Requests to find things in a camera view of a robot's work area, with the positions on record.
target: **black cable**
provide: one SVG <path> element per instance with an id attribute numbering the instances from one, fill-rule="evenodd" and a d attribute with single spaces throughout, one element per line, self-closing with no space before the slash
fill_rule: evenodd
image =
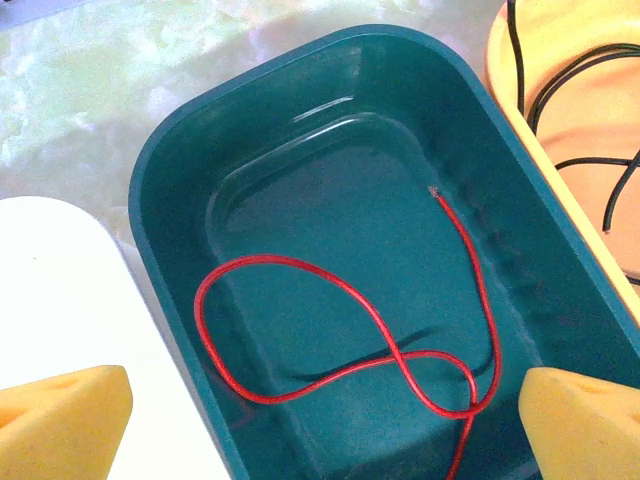
<path id="1" fill-rule="evenodd" d="M 631 163 L 629 163 L 626 170 L 620 177 L 620 180 L 618 180 L 618 183 L 616 183 L 616 186 L 613 187 L 613 190 L 611 191 L 611 196 L 609 197 L 609 201 L 607 202 L 607 208 L 605 208 L 604 210 L 604 219 L 602 220 L 602 231 L 604 233 L 609 233 L 609 230 L 611 230 L 613 209 L 616 207 L 616 202 L 618 201 L 618 198 L 622 193 L 622 189 L 631 178 L 631 175 L 633 175 L 635 169 L 638 168 L 638 165 L 640 165 L 640 151 L 638 151 L 638 153 L 636 153 L 636 156 L 633 157 L 633 160 L 631 161 Z"/>
<path id="2" fill-rule="evenodd" d="M 524 60 L 522 57 L 522 47 L 518 38 L 518 29 L 516 28 L 516 0 L 507 1 L 507 27 L 509 28 L 509 37 L 513 47 L 513 56 L 516 61 L 516 78 L 518 88 L 518 110 L 524 116 Z"/>
<path id="3" fill-rule="evenodd" d="M 516 76 L 518 82 L 518 110 L 524 116 L 524 58 L 522 55 L 522 48 L 520 45 L 520 39 L 518 38 L 518 29 L 516 23 L 516 0 L 507 1 L 507 27 L 509 30 L 509 37 L 511 39 L 511 46 L 513 48 L 513 54 L 516 62 Z M 562 68 L 556 75 L 554 75 L 538 92 L 535 100 L 531 104 L 529 114 L 526 118 L 529 127 L 534 135 L 537 133 L 538 124 L 544 107 L 547 105 L 554 93 L 558 91 L 565 83 L 574 78 L 581 72 L 584 72 L 588 68 L 599 65 L 611 60 L 617 60 L 620 58 L 634 58 L 640 57 L 640 45 L 633 43 L 614 43 L 610 45 L 603 45 L 600 47 L 592 48 L 586 53 L 582 54 L 566 67 Z M 613 211 L 622 190 L 629 182 L 629 179 L 640 165 L 640 151 L 636 154 L 633 160 L 626 160 L 620 158 L 608 158 L 608 157 L 583 157 L 574 158 L 571 160 L 565 160 L 556 165 L 557 170 L 561 170 L 573 165 L 585 165 L 585 164 L 600 164 L 600 165 L 620 165 L 626 166 L 624 173 L 613 188 L 607 206 L 605 208 L 604 217 L 602 221 L 602 229 L 605 233 L 611 230 L 611 223 L 613 219 Z M 627 279 L 633 285 L 640 286 L 640 279 L 634 278 L 630 275 L 626 275 Z"/>

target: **red cable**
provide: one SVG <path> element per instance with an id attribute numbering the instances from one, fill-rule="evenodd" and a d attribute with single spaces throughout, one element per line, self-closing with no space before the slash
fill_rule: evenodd
<path id="1" fill-rule="evenodd" d="M 480 259 L 475 251 L 473 246 L 473 242 L 471 241 L 471 237 L 468 232 L 462 225 L 462 223 L 458 220 L 455 213 L 447 203 L 447 201 L 441 197 L 435 189 L 430 189 L 433 197 L 438 201 L 444 212 L 447 214 L 456 230 L 458 231 L 460 237 L 462 238 L 465 247 L 469 253 L 469 258 L 471 260 L 471 264 L 473 267 L 474 277 L 476 280 L 476 286 L 478 288 L 478 294 L 480 296 L 480 301 L 482 303 L 482 309 L 484 311 L 487 326 L 489 329 L 489 336 L 491 338 L 491 344 L 493 348 L 494 355 L 494 371 L 493 377 L 491 379 L 491 385 L 487 390 L 484 398 L 480 403 L 477 403 L 477 385 L 475 379 L 473 377 L 473 373 L 467 367 L 464 362 L 454 357 L 453 355 L 441 352 L 437 350 L 418 350 L 415 352 L 403 353 L 398 348 L 389 328 L 386 326 L 384 320 L 376 310 L 376 308 L 355 288 L 349 285 L 347 282 L 337 277 L 336 275 L 324 270 L 316 265 L 311 263 L 298 260 L 295 258 L 285 257 L 281 255 L 249 255 L 245 257 L 236 258 L 229 262 L 226 262 L 215 270 L 213 270 L 209 275 L 205 277 L 202 281 L 198 290 L 196 292 L 196 297 L 194 300 L 194 315 L 196 321 L 196 327 L 198 329 L 198 333 L 202 339 L 202 343 L 209 353 L 211 360 L 213 361 L 215 367 L 218 369 L 218 372 L 222 376 L 222 378 L 227 382 L 227 384 L 241 397 L 250 400 L 255 403 L 266 404 L 266 405 L 274 405 L 278 403 L 288 402 L 290 400 L 295 400 L 304 395 L 307 395 L 319 388 L 326 386 L 327 384 L 344 377 L 346 375 L 350 375 L 352 373 L 358 372 L 360 370 L 364 370 L 367 368 L 376 367 L 379 365 L 384 365 L 388 363 L 397 363 L 402 371 L 404 378 L 409 384 L 409 388 L 413 391 L 413 393 L 420 399 L 420 401 L 429 409 L 433 410 L 435 413 L 450 419 L 461 420 L 466 419 L 464 428 L 460 435 L 460 439 L 458 441 L 458 446 L 456 447 L 456 452 L 449 468 L 449 472 L 447 474 L 447 480 L 451 480 L 455 477 L 455 474 L 460 466 L 460 461 L 462 460 L 462 454 L 464 452 L 464 447 L 467 443 L 467 439 L 471 432 L 471 427 L 473 425 L 473 420 L 475 415 L 484 410 L 487 405 L 491 402 L 493 397 L 495 396 L 496 390 L 498 389 L 498 385 L 500 383 L 500 376 L 502 373 L 502 351 L 500 349 L 500 341 L 498 338 L 498 329 L 495 324 L 495 320 L 493 318 L 493 313 L 491 311 L 491 306 L 489 304 L 489 297 L 487 294 L 487 289 L 484 283 L 484 276 L 482 274 L 482 268 L 480 264 Z M 298 268 L 300 270 L 307 271 L 314 275 L 317 275 L 325 280 L 337 285 L 342 290 L 344 290 L 347 294 L 349 294 L 352 298 L 354 298 L 366 311 L 369 313 L 374 323 L 382 333 L 389 349 L 391 350 L 391 355 L 388 355 L 383 358 L 378 358 L 374 360 L 368 360 L 365 362 L 360 362 L 355 365 L 351 365 L 342 370 L 339 370 L 331 375 L 328 375 L 316 382 L 313 382 L 306 387 L 300 388 L 299 390 L 295 390 L 293 392 L 281 394 L 281 395 L 260 395 L 254 393 L 244 386 L 242 386 L 231 374 L 231 372 L 227 369 L 224 364 L 218 350 L 216 349 L 213 341 L 211 340 L 211 335 L 209 334 L 209 330 L 206 326 L 205 315 L 204 315 L 204 300 L 207 295 L 207 292 L 211 288 L 211 286 L 220 279 L 223 275 L 241 267 L 247 267 L 251 265 L 264 265 L 264 264 L 276 264 L 276 265 L 285 265 L 293 268 Z M 415 377 L 409 370 L 406 360 L 411 360 L 415 358 L 440 358 L 442 360 L 447 360 L 452 363 L 458 369 L 460 369 L 467 382 L 469 383 L 469 391 L 470 391 L 470 406 L 466 410 L 455 411 L 448 410 L 446 408 L 442 408 L 439 405 L 436 405 L 427 395 L 424 393 L 422 388 L 418 385 Z"/>

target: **white plastic surface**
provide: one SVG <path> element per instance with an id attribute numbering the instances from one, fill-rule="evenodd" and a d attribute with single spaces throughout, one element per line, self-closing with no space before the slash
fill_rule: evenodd
<path id="1" fill-rule="evenodd" d="M 109 480 L 228 479 L 112 237 L 67 203 L 0 201 L 0 389 L 104 364 L 133 412 Z"/>

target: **marble surface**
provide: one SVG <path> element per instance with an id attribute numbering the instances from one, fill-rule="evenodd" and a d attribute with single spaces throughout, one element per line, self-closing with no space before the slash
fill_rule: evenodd
<path id="1" fill-rule="evenodd" d="M 0 198 L 40 195 L 133 245 L 137 155 L 179 105 L 342 27 L 426 32 L 480 73 L 503 0 L 94 0 L 0 32 Z"/>

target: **sponge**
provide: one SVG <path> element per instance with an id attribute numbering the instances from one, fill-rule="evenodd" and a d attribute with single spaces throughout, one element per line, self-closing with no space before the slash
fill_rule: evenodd
<path id="1" fill-rule="evenodd" d="M 519 409 L 545 480 L 640 479 L 640 390 L 532 368 Z"/>
<path id="2" fill-rule="evenodd" d="M 120 366 L 0 391 L 0 478 L 107 478 L 132 403 Z"/>

